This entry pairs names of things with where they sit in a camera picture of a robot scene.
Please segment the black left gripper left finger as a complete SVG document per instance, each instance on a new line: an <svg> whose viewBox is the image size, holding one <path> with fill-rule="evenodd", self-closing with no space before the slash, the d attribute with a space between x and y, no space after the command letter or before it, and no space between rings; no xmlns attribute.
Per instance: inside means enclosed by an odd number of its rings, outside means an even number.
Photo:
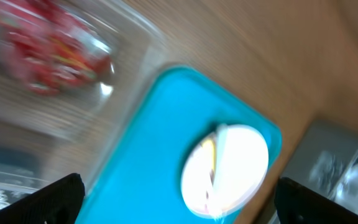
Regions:
<svg viewBox="0 0 358 224"><path fill-rule="evenodd" d="M0 224L74 224L84 198L81 176L72 173L0 210Z"/></svg>

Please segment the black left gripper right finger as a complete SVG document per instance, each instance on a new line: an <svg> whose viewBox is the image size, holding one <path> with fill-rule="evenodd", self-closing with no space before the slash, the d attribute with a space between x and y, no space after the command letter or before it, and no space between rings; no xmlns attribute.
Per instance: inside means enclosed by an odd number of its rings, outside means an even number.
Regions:
<svg viewBox="0 0 358 224"><path fill-rule="evenodd" d="M358 224L358 215L283 177L275 188L274 205L282 224Z"/></svg>

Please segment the pink round plate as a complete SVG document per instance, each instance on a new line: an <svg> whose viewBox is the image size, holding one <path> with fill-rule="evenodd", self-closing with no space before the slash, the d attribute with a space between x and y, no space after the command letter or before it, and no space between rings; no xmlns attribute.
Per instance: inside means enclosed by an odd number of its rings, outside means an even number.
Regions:
<svg viewBox="0 0 358 224"><path fill-rule="evenodd" d="M216 171L210 173L201 142L216 143ZM188 156L181 174L181 194L195 215L218 219L241 209L259 190L268 170L269 150L262 134L244 124L222 124Z"/></svg>

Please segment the yellow plastic spoon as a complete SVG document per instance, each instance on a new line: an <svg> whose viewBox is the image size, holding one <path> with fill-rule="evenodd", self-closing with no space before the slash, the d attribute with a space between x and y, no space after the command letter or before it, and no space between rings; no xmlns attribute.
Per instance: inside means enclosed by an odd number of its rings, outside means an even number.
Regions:
<svg viewBox="0 0 358 224"><path fill-rule="evenodd" d="M205 160L210 173L214 175L216 171L216 143L214 138L208 137L201 142Z"/></svg>

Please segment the large red snack wrapper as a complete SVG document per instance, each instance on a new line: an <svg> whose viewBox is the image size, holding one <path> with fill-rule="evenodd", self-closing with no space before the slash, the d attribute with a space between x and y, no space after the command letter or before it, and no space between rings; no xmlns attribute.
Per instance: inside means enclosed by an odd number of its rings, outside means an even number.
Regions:
<svg viewBox="0 0 358 224"><path fill-rule="evenodd" d="M0 0L0 62L30 91L54 95L111 69L111 48L56 1Z"/></svg>

